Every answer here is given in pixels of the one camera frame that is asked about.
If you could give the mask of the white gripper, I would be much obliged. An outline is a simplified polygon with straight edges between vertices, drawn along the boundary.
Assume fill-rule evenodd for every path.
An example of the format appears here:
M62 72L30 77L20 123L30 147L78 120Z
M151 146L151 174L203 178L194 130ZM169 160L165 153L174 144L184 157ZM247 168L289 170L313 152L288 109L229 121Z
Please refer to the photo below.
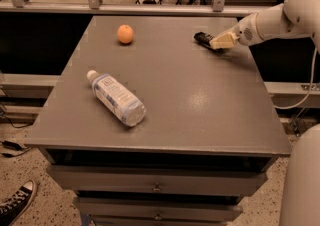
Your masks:
M236 45L237 41L246 46L252 46L263 42L257 29L258 14L251 14L241 19L235 27L224 30L209 44L212 49L229 49Z

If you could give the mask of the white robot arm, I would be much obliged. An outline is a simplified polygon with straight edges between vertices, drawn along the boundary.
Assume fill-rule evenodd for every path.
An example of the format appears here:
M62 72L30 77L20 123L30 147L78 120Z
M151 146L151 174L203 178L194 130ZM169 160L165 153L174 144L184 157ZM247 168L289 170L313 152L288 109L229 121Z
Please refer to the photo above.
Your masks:
M284 0L251 14L209 41L215 50L240 43L257 45L272 39L309 38L313 46L302 56L289 49L285 62L294 81L310 81L320 50L320 0ZM293 147L282 196L279 226L320 226L320 127L308 129Z

